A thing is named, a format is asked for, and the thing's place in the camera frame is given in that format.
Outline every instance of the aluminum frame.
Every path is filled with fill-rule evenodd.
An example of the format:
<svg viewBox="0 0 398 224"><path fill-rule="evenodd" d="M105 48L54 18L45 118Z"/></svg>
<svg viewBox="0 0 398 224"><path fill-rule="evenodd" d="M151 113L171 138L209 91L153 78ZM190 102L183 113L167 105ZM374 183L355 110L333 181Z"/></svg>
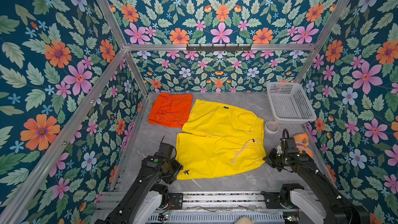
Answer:
<svg viewBox="0 0 398 224"><path fill-rule="evenodd" d="M90 92L77 107L76 111L62 128L61 132L59 132L58 136L38 161L35 168L23 182L21 189L16 193L15 197L0 214L0 223L15 224L19 220L22 212L26 209L32 198L36 195L36 192L42 185L42 182L50 173L51 168L57 162L59 156L66 148L77 128L87 116L87 113L91 109L93 102L98 98L103 88L109 82L113 72L122 62L125 53L125 50L120 50L113 58L111 63L109 63Z"/></svg>
<svg viewBox="0 0 398 224"><path fill-rule="evenodd" d="M332 29L334 28L336 23L339 21L341 14L346 9L346 7L350 1L351 0L339 0L337 2L336 8L331 13L329 20L327 21L326 25L323 27L321 33L319 34L318 38L316 39L315 50L308 55L306 61L304 62L300 71L298 72L297 76L295 77L295 82L301 83L301 81L304 79L305 74L307 73L308 69L312 65L312 62L314 61L316 56L319 54L323 44L328 39Z"/></svg>

